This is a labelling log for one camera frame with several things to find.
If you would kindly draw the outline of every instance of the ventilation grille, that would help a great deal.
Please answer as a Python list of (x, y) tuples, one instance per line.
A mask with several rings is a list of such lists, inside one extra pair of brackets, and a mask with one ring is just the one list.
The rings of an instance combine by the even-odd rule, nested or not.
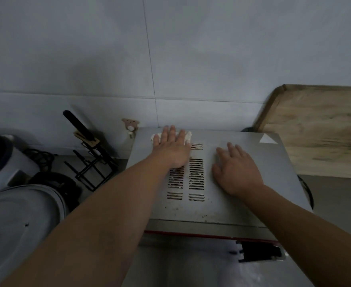
[(205, 201), (204, 194), (197, 194), (197, 193), (189, 193), (189, 200), (190, 201)]
[(167, 199), (177, 199), (179, 201), (182, 200), (182, 193), (167, 193)]
[(190, 158), (189, 189), (205, 190), (205, 177), (203, 174), (202, 159)]
[(183, 188), (183, 175), (185, 174), (185, 167), (172, 168), (169, 173), (168, 188)]
[(202, 143), (192, 143), (192, 150), (203, 150)]

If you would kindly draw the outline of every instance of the white cloth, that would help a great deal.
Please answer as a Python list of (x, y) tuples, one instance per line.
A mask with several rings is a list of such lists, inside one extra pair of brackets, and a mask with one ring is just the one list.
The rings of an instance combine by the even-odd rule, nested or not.
[[(157, 135), (159, 136), (159, 143), (161, 143), (161, 135), (162, 135), (162, 133), (158, 133)], [(150, 141), (152, 142), (152, 144), (153, 144), (154, 136), (155, 136), (155, 134), (152, 135), (151, 138), (150, 138)], [(191, 140), (192, 140), (192, 133), (190, 131), (187, 131), (186, 135), (185, 135), (185, 142), (183, 144), (185, 145), (186, 143), (191, 143)]]

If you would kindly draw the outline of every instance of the wooden board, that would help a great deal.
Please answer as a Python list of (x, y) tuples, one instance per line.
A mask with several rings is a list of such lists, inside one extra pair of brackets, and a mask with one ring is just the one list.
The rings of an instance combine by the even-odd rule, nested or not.
[(351, 87), (277, 87), (254, 128), (281, 136), (297, 174), (351, 178)]

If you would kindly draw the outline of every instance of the hand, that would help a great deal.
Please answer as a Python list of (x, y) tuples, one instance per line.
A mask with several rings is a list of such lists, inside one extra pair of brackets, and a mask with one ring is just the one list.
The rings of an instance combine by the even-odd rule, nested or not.
[(161, 135), (161, 143), (159, 143), (159, 136), (155, 135), (153, 139), (153, 153), (152, 155), (162, 159), (169, 168), (180, 168), (186, 164), (190, 156), (191, 144), (185, 143), (185, 130), (181, 130), (178, 138), (175, 136), (175, 126), (163, 127)]
[(239, 145), (227, 143), (229, 151), (217, 148), (221, 167), (213, 164), (216, 181), (229, 194), (242, 198), (246, 193), (263, 185), (262, 176), (254, 160)]

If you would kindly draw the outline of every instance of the triangle sticker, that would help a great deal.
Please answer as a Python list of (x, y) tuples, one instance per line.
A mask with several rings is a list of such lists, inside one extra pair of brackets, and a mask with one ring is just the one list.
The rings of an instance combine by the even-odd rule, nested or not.
[(262, 139), (260, 139), (259, 143), (278, 144), (267, 134), (263, 135), (263, 137), (262, 137)]

